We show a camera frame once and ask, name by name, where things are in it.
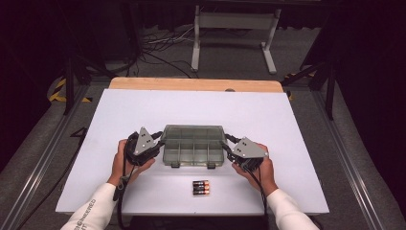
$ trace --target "white table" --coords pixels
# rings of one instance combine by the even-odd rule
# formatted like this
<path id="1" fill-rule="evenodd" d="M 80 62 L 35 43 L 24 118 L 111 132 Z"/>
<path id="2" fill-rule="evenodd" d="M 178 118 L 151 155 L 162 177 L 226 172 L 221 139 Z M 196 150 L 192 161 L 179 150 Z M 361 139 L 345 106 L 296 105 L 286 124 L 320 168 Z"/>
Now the white table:
<path id="1" fill-rule="evenodd" d="M 279 187 L 293 196 L 305 213 L 328 213 L 326 199 L 284 93 L 106 89 L 56 211 L 73 213 L 111 173 L 117 144 L 145 127 L 150 133 L 165 125 L 217 125 L 236 137 L 247 136 L 270 150 Z M 128 186 L 123 213 L 151 216 L 258 216 L 259 192 L 237 175 L 231 162 L 222 167 L 155 164 Z M 194 180 L 210 180 L 211 194 L 193 196 Z"/>

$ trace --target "gray floor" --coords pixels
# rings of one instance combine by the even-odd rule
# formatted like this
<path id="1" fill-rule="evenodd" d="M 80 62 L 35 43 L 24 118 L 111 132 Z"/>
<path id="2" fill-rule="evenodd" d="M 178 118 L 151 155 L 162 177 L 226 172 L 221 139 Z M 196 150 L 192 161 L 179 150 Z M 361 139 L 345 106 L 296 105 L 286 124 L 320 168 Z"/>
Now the gray floor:
<path id="1" fill-rule="evenodd" d="M 280 81 L 288 73 L 299 72 L 305 54 L 307 53 L 318 30 L 277 30 L 271 46 L 278 74 L 268 74 L 264 58 L 259 49 L 263 32 L 252 31 L 244 36 L 222 31 L 208 32 L 202 38 L 200 66 L 197 73 L 202 79 L 244 79 L 244 80 L 276 80 Z M 154 55 L 166 61 L 191 61 L 192 43 L 188 40 L 172 46 L 164 52 Z M 148 61 L 159 62 L 146 56 Z M 187 64 L 175 62 L 185 72 L 190 72 Z M 120 66 L 120 63 L 110 63 L 109 68 Z M 133 66 L 129 71 L 135 77 L 173 77 L 185 78 L 184 74 L 167 64 L 151 65 L 138 61 L 138 68 Z M 318 108 L 314 92 L 303 87 L 305 80 L 295 87 L 289 87 L 292 92 L 291 100 L 296 119 L 313 161 L 316 173 L 321 180 L 323 190 L 330 209 L 329 214 L 317 216 L 325 229 L 373 229 L 368 225 L 368 218 L 363 213 L 362 205 L 358 202 L 351 187 L 345 167 L 339 157 L 339 151 L 325 121 L 325 114 Z M 81 127 L 89 127 L 92 116 L 108 80 L 97 78 L 87 89 L 86 97 L 92 97 L 92 103 L 80 103 L 72 121 L 62 133 L 57 145 L 54 158 L 51 161 L 42 180 L 38 181 L 36 192 L 27 208 L 21 212 L 23 219 L 33 207 L 44 197 L 56 183 L 69 160 L 78 147 L 79 138 L 69 137 Z M 0 188 L 1 213 L 0 222 L 5 222 L 14 202 L 18 199 L 27 179 L 47 148 L 59 121 L 62 119 L 64 103 L 53 102 L 51 108 L 38 122 L 25 142 L 21 145 L 9 165 L 1 173 L 3 186 Z M 360 140 L 346 104 L 336 87 L 334 101 L 334 124 L 341 135 L 347 154 L 362 177 L 369 193 L 372 207 L 377 213 L 381 226 L 375 229 L 406 229 L 404 217 L 400 214 L 397 203 L 391 195 L 385 182 L 376 171 L 368 152 Z M 27 221 L 22 229 L 58 229 L 69 218 L 55 213 L 56 203 L 63 189 L 67 175 Z M 107 229 L 119 229 L 115 218 Z"/>

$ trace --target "forearm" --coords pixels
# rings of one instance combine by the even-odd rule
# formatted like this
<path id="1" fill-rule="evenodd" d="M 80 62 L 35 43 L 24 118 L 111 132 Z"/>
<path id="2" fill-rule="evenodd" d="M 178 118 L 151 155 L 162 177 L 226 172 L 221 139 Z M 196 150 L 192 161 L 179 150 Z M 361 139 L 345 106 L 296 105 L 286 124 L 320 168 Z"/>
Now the forearm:
<path id="1" fill-rule="evenodd" d="M 298 207 L 296 201 L 281 189 L 274 191 L 267 198 L 281 230 L 318 229 L 311 219 Z"/>
<path id="2" fill-rule="evenodd" d="M 115 190 L 116 187 L 110 183 L 100 185 L 90 200 L 77 209 L 62 229 L 104 229 L 116 206 L 116 201 L 113 201 Z"/>

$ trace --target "person's left hand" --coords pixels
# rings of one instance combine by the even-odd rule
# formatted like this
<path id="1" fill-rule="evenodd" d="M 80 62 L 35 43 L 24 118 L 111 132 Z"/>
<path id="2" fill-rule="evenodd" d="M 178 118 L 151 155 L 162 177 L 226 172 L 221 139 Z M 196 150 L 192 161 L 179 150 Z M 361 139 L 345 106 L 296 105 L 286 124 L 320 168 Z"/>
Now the person's left hand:
<path id="1" fill-rule="evenodd" d="M 107 183 L 110 183 L 114 186 L 118 186 L 120 184 L 120 177 L 123 176 L 123 162 L 124 162 L 124 147 L 125 147 L 126 140 L 121 140 L 119 142 L 118 146 L 118 151 L 116 155 L 114 156 L 114 162 L 113 162 L 113 169 L 110 175 L 110 178 L 108 178 Z M 155 162 L 155 159 L 149 159 L 146 161 L 146 163 L 138 167 L 138 170 L 134 172 L 131 175 L 130 180 L 128 181 L 128 184 L 133 182 L 135 179 L 137 179 L 138 175 L 142 173 L 143 171 L 149 169 L 151 165 Z M 134 167 L 131 165 L 128 161 L 125 161 L 125 174 L 129 174 L 132 171 L 132 168 Z"/>

